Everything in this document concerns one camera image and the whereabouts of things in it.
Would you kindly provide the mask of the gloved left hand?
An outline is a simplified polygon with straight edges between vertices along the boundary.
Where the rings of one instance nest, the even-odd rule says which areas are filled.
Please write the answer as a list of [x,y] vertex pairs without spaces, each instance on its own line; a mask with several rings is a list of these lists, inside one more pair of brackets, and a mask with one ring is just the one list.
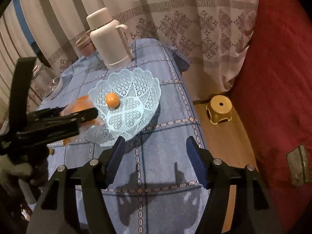
[[14,165],[7,155],[1,156],[1,187],[13,198],[26,203],[24,194],[19,185],[19,179],[30,176],[32,167],[28,163]]

